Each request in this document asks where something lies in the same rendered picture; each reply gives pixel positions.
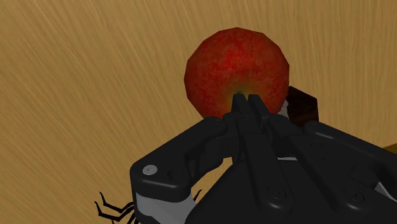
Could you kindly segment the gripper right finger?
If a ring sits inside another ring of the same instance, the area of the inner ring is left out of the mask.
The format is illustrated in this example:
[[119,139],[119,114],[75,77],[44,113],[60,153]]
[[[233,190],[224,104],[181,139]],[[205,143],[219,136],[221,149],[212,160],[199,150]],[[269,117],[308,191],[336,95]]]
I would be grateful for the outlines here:
[[336,213],[397,214],[397,155],[321,122],[297,127],[259,95],[248,103],[271,152],[293,155]]

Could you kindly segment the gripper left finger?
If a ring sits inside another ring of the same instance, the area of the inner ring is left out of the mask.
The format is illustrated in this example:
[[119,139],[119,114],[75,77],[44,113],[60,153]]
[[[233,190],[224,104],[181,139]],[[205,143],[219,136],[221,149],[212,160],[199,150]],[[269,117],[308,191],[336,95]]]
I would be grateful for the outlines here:
[[157,207],[181,206],[192,186],[224,158],[246,164],[249,191],[255,208],[264,215],[289,215],[293,196],[272,141],[293,130],[283,115],[272,114],[258,95],[233,96],[232,110],[222,118],[207,117],[130,168],[130,181],[138,210],[149,215]]

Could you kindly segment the dark brown block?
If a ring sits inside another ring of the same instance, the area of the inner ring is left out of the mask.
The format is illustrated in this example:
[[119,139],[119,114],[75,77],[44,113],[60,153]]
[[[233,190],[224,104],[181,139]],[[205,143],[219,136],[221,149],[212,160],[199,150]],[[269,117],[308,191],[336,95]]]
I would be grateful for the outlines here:
[[302,127],[310,121],[319,121],[317,99],[295,87],[289,86],[286,97],[289,120]]

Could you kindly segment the black spider figure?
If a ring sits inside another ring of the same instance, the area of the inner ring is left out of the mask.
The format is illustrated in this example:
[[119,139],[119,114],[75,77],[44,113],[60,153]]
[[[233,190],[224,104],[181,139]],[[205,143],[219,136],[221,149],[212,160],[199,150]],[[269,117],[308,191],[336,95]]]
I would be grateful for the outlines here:
[[128,214],[141,224],[185,224],[201,192],[199,190],[193,195],[190,190],[179,193],[155,188],[139,189],[134,191],[134,201],[124,207],[116,207],[102,196],[102,205],[116,211],[117,216],[103,212],[98,202],[95,205],[98,215],[111,220],[112,224]]

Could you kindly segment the red apple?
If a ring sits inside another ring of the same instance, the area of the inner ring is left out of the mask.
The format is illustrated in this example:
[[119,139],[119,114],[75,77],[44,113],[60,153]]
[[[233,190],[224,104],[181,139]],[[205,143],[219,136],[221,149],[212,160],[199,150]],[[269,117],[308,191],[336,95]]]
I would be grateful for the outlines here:
[[289,88],[289,64],[280,47],[261,32],[231,28],[203,40],[187,60],[188,100],[202,117],[221,118],[234,94],[256,94],[280,112]]

